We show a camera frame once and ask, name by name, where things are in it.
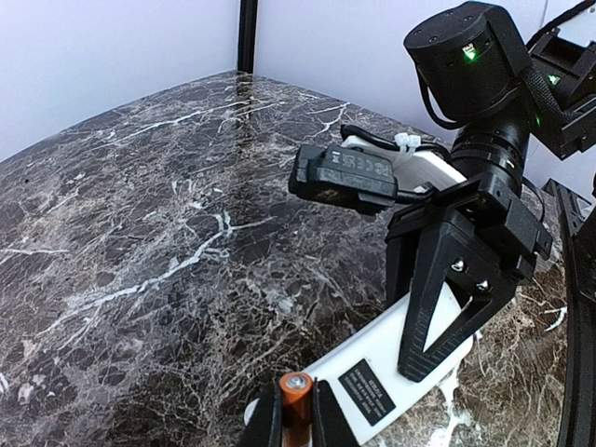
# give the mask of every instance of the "white rectangular object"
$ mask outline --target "white rectangular object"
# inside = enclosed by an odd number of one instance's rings
[[[379,318],[304,370],[313,378],[329,382],[360,445],[415,405],[459,364],[472,347],[470,337],[420,383],[400,375],[398,356],[409,302],[408,293]],[[426,347],[447,329],[460,312],[451,289],[443,284]]]

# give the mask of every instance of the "screw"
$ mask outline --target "screw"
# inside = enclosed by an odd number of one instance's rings
[[[451,264],[451,269],[454,272],[463,272],[465,268],[466,268],[466,265],[464,264],[464,262],[461,259],[458,259],[453,264]]]
[[[478,289],[479,291],[488,291],[488,288],[489,283],[486,279],[483,282],[479,282],[478,284],[476,284],[476,289]]]
[[[291,389],[304,389],[308,382],[303,375],[293,375],[286,381],[286,385]]]

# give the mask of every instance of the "orange cylinder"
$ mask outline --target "orange cylinder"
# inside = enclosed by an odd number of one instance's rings
[[[310,441],[313,379],[303,372],[285,374],[279,380],[283,395],[285,447],[305,447]]]

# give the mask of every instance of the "black label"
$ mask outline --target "black label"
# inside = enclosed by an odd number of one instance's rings
[[[371,427],[395,409],[395,403],[389,397],[379,379],[365,359],[339,378],[340,384],[356,403]]]

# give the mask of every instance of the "dark marble surface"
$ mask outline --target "dark marble surface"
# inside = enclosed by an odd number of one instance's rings
[[[409,129],[221,74],[0,164],[0,445],[234,445],[263,383],[378,315],[390,215],[287,192],[298,145],[340,122]],[[482,330],[452,405],[437,388],[368,445],[554,445],[560,258]]]

